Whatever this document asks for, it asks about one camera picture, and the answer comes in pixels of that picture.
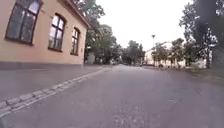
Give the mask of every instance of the window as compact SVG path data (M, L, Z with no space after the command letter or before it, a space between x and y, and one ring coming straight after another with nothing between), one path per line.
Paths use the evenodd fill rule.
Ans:
M75 28L72 33L72 50L71 50L72 55L78 55L79 35L80 35L79 30Z
M39 0L16 0L8 23L6 38L32 44L39 9Z
M61 16L55 15L50 30L49 49L61 51L64 27L65 20Z

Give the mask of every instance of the window sill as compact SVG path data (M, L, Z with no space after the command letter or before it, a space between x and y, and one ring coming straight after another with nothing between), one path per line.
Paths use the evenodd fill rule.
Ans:
M54 52L63 52L63 51L61 51L61 50L54 49L54 48L50 48L50 47L48 47L48 50L51 50L51 51L54 51Z
M70 53L70 55L79 56L77 53Z
M27 46L34 46L31 42L26 42L23 40L19 40L19 39L14 39L14 38L10 38L10 37L5 37L6 41L11 41L13 43L17 43L17 44L22 44L22 45L27 45Z

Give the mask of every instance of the pavement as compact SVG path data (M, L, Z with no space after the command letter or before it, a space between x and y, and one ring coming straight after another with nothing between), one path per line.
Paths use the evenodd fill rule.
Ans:
M222 82L116 66L5 116L0 128L223 128L223 99Z
M49 88L102 68L105 67L73 66L54 69L0 70L0 101Z

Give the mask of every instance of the building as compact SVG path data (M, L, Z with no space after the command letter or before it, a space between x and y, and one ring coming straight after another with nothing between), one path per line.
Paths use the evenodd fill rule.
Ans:
M87 28L73 0L0 5L0 63L82 64Z
M172 44L171 43L169 43L169 42L165 42L165 43L163 43L163 44L161 44L162 46L165 46L167 49L170 49L171 47L172 47ZM153 60L153 57L152 57L152 52L153 52L154 50L153 50L153 48L152 49L150 49L150 50L148 50L146 53L145 53L145 63L147 64L147 65L154 65L155 64L155 66L159 66L159 64L162 64L164 67L178 67L178 64L177 64L177 62L175 62L174 64L171 64L171 62L169 61L169 60L167 60L167 61L164 61L164 60L162 60L162 61L160 61L160 62L155 62L154 63L154 60ZM183 60L183 61L181 61L181 62L178 62L179 63L179 65L181 66L181 67L185 67L185 60Z

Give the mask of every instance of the sidewalk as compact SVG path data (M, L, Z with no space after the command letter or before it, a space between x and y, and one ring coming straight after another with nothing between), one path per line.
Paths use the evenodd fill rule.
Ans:
M49 88L101 70L102 66L73 66L58 69L0 70L0 101Z

